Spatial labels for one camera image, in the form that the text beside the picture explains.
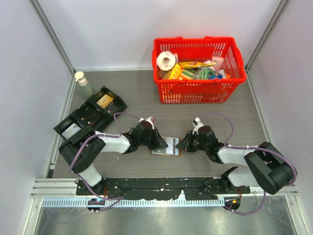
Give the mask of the silver VIP credit card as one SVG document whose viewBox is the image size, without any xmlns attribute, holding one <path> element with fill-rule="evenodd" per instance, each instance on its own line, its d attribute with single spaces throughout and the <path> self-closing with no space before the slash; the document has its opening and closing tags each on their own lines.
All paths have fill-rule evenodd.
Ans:
<svg viewBox="0 0 313 235">
<path fill-rule="evenodd" d="M 170 156 L 178 156 L 179 150 L 176 148 L 176 145 L 179 143 L 179 138 L 173 137 L 165 137 L 165 142 L 167 143 L 167 147 L 165 148 L 165 154 Z"/>
</svg>

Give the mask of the brown leather card holder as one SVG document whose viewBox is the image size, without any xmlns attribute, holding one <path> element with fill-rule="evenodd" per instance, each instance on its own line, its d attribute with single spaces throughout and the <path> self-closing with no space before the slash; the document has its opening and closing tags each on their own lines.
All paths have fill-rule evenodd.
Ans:
<svg viewBox="0 0 313 235">
<path fill-rule="evenodd" d="M 165 148 L 158 148 L 158 149 L 155 149 L 155 150 L 151 150 L 150 151 L 150 154 L 151 155 L 156 155 L 156 156 L 170 156 L 170 155 L 166 155 L 164 152 L 165 152 Z M 180 157 L 181 156 L 181 152 L 182 150 L 179 149 L 179 155 L 178 156 L 173 156 L 173 157 Z"/>
</svg>

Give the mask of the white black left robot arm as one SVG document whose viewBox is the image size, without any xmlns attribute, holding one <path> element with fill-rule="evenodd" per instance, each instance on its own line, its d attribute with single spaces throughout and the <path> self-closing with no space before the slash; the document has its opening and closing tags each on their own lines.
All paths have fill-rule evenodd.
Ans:
<svg viewBox="0 0 313 235">
<path fill-rule="evenodd" d="M 111 135 L 83 127 L 59 147 L 59 153 L 69 165 L 69 170 L 81 177 L 82 184 L 94 195 L 106 186 L 105 178 L 93 162 L 100 153 L 129 154 L 146 146 L 149 150 L 167 148 L 152 122 L 141 120 L 136 127 L 120 135 Z"/>
</svg>

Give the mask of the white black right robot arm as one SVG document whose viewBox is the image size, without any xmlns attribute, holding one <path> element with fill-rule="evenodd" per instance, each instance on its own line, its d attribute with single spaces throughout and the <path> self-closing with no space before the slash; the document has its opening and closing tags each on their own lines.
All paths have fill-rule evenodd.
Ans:
<svg viewBox="0 0 313 235">
<path fill-rule="evenodd" d="M 219 142 L 210 126 L 188 131 L 176 148 L 194 153 L 204 151 L 207 157 L 218 164 L 237 164 L 222 175 L 221 188 L 233 193 L 238 187 L 260 187 L 274 195 L 287 186 L 295 176 L 291 166 L 274 152 L 277 149 L 269 142 L 259 146 L 236 148 Z"/>
</svg>

